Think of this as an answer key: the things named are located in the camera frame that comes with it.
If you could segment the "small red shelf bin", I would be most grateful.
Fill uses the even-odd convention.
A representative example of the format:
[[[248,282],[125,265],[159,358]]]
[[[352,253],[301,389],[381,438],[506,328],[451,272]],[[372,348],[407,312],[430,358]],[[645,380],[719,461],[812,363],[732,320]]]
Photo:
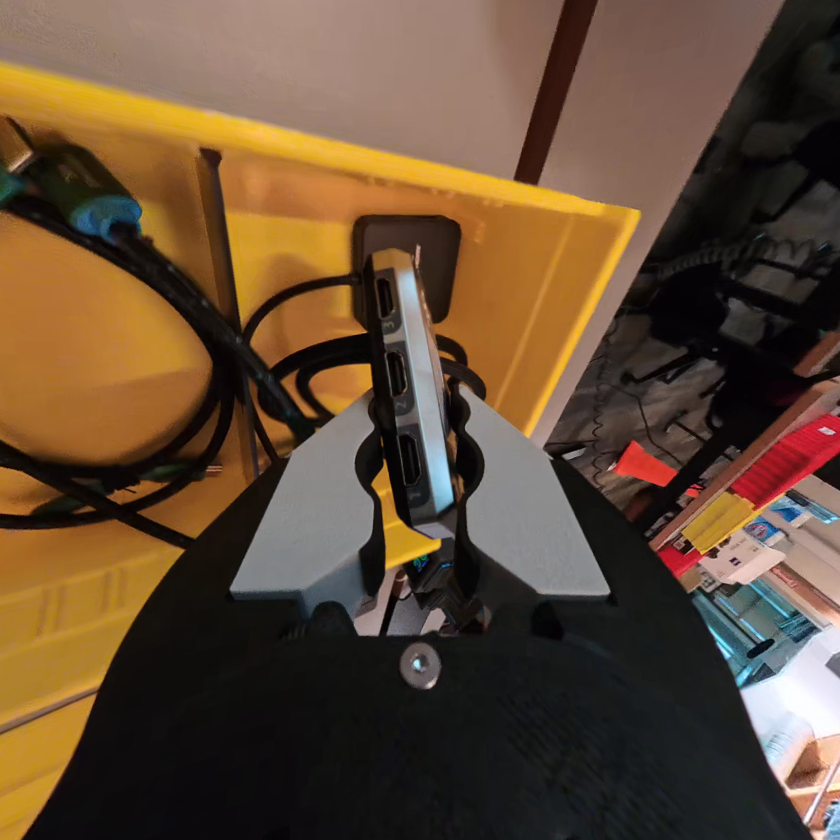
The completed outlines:
[[[662,563],[677,579],[683,576],[688,570],[697,566],[703,559],[703,555],[696,549],[682,552],[673,543],[664,546],[656,553]]]

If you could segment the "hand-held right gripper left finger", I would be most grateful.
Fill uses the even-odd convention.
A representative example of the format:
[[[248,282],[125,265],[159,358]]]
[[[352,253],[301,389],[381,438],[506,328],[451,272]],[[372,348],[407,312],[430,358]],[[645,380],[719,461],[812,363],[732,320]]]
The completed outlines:
[[[238,601],[374,602],[385,577],[382,435],[367,392],[297,448],[230,587]]]

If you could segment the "long red shelf bin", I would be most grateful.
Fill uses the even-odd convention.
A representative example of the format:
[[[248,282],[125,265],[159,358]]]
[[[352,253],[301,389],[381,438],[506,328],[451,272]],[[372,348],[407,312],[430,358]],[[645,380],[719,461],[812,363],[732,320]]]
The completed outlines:
[[[780,439],[730,490],[754,509],[763,509],[838,454],[839,416],[824,414]]]

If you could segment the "silver multiport hub with cable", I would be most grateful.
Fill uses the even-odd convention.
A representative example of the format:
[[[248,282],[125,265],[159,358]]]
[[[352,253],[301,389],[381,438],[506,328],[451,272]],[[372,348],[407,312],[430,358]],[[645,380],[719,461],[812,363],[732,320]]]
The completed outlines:
[[[453,539],[466,504],[476,445],[466,432],[472,373],[449,361],[444,371],[424,284],[415,261],[397,248],[370,255],[362,269],[367,310],[364,361],[372,388],[289,454],[287,477],[322,480],[343,498],[337,478],[366,445],[381,452],[397,516],[424,537]]]

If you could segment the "black bin divider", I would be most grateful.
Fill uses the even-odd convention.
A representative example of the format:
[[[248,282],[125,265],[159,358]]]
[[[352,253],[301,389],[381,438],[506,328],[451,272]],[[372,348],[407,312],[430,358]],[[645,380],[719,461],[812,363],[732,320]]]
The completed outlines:
[[[238,309],[238,294],[228,236],[224,192],[220,178],[222,159],[222,155],[216,149],[201,147],[196,159],[196,171],[213,266],[217,306],[231,329],[236,333],[241,333],[242,322]],[[242,366],[238,367],[237,399],[235,427],[238,445],[245,476],[252,481],[259,477],[261,467],[259,465],[259,447],[249,378]]]

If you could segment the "yellow shelf bin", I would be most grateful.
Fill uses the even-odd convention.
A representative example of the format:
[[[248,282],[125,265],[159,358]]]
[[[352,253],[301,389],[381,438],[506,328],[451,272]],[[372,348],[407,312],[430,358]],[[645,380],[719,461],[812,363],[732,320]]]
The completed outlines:
[[[756,516],[746,498],[726,491],[682,528],[680,534],[701,555],[715,549]]]

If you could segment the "white carton box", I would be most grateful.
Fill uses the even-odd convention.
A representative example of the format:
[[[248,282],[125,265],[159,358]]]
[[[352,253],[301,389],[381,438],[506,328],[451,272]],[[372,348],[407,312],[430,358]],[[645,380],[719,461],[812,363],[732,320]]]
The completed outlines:
[[[764,544],[741,529],[711,549],[699,565],[720,583],[746,585],[784,559],[782,551]]]

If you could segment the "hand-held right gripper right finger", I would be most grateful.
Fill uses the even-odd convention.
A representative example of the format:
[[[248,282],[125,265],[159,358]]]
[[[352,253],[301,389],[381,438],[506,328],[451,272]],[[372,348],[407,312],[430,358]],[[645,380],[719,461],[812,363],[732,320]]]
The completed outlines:
[[[604,601],[609,584],[551,458],[468,387],[454,385],[449,415],[462,593],[480,604]]]

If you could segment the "black square adapter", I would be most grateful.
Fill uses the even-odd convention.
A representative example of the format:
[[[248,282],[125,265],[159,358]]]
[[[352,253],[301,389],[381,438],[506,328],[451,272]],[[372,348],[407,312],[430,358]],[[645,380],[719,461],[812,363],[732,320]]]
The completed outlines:
[[[435,324],[446,320],[453,297],[458,264],[461,228],[456,221],[433,215],[365,215],[355,220],[351,234],[351,272],[326,280],[358,280],[365,261],[376,251],[400,249],[414,258],[425,287],[430,316]],[[321,280],[307,280],[278,292],[261,304],[244,327],[244,336],[253,339],[261,322],[287,301],[314,291],[328,291],[340,286],[315,286]],[[353,287],[353,318],[365,331],[368,328],[364,289]]]

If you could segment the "orange paper flag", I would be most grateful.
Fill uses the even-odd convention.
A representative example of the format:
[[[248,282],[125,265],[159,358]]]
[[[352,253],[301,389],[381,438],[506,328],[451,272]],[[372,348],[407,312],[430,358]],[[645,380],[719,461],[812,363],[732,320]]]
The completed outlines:
[[[678,473],[662,460],[654,457],[637,441],[630,441],[610,471],[617,476],[641,480],[649,485],[665,487]]]

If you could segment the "yellow plastic bin with divider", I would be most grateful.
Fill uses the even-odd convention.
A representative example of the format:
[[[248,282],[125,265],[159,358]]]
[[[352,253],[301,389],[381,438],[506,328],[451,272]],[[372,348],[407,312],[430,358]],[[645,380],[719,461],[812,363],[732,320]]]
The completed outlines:
[[[490,404],[531,435],[638,212],[260,122],[2,64],[2,116],[94,153],[139,200],[143,231],[217,303],[196,159],[220,177],[242,322],[273,294],[351,270],[365,215],[461,228],[443,335]],[[152,290],[2,214],[2,440],[84,465],[168,443],[210,361]],[[77,746],[132,620],[180,557],[111,522],[2,531],[2,838],[23,837]]]

